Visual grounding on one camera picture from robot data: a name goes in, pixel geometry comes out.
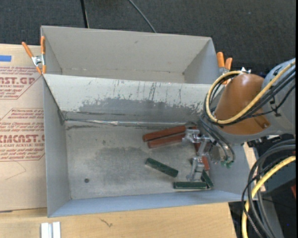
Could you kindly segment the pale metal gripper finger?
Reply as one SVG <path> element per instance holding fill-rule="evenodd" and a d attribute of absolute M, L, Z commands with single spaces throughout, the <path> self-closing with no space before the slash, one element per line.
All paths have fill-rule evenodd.
<path fill-rule="evenodd" d="M 186 129 L 185 134 L 182 138 L 182 144 L 187 145 L 189 143 L 200 143 L 202 141 L 202 137 L 200 135 L 200 131 L 198 129 Z"/>
<path fill-rule="evenodd" d="M 204 170 L 204 163 L 202 158 L 194 157 L 192 158 L 192 166 L 190 173 L 186 176 L 188 181 L 198 181 L 201 179 L 202 172 Z"/>

